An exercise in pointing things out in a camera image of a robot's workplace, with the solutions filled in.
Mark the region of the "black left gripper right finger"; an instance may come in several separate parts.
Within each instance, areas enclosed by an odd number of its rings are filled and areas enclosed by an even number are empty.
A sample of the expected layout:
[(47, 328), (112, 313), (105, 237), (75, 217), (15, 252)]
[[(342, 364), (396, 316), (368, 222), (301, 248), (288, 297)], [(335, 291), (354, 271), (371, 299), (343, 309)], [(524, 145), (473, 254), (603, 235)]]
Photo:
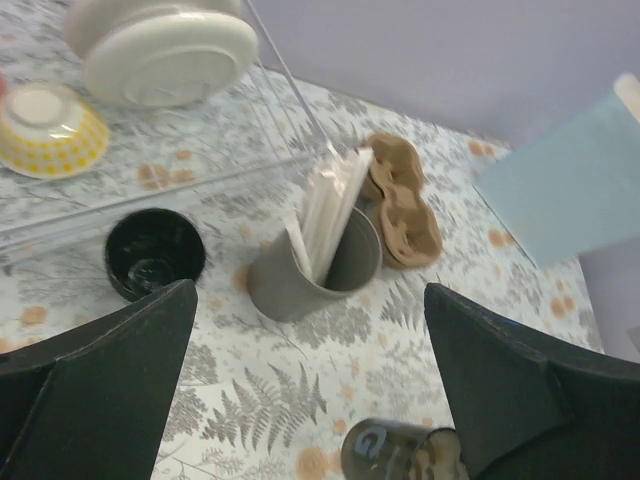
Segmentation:
[(472, 479), (636, 479), (639, 366), (427, 284), (424, 314)]

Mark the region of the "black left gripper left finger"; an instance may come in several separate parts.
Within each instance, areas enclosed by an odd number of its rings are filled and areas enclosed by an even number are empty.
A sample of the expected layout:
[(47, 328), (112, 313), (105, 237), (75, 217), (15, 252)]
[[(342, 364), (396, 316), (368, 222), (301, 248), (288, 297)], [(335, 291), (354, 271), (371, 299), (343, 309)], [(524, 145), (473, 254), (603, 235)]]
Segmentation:
[(2, 478), (150, 478), (197, 304), (176, 281), (2, 354)]

